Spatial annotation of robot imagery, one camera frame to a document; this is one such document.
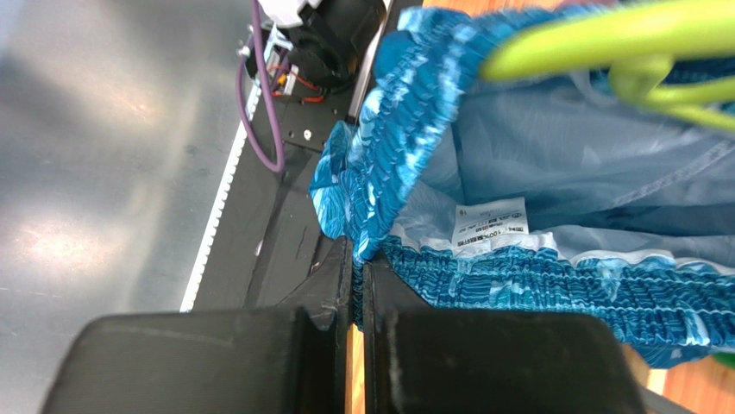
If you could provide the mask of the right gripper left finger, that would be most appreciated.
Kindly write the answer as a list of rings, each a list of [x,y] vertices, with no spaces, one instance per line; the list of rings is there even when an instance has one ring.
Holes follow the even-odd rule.
[[[78,334],[44,413],[342,413],[350,243],[277,304],[100,317]]]

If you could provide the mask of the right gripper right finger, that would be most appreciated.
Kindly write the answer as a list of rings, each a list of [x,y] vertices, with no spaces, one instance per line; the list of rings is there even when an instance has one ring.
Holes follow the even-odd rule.
[[[574,313],[436,309],[379,256],[363,270],[369,413],[642,413],[619,343]]]

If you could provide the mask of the blue patterned shorts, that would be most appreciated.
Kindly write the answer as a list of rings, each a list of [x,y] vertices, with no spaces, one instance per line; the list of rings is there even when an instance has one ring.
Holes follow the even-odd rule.
[[[428,304],[589,314],[652,367],[734,350],[733,133],[623,103],[601,69],[478,78],[520,30],[598,13],[401,13],[310,188],[356,292],[383,253]]]

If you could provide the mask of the green plastic hanger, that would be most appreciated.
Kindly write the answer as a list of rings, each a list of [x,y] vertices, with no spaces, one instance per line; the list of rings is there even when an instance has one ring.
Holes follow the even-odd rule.
[[[734,78],[665,85],[678,60],[734,55],[732,1],[670,1],[561,20],[523,30],[490,54],[488,81],[606,67],[618,98],[702,126],[733,130],[734,117],[711,109],[734,99]]]

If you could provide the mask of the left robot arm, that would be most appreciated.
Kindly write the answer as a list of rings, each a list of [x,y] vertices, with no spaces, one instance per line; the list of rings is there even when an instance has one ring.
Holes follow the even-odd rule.
[[[292,43],[287,58],[299,75],[327,90],[355,81],[387,16],[385,3],[374,0],[273,0],[259,5]]]

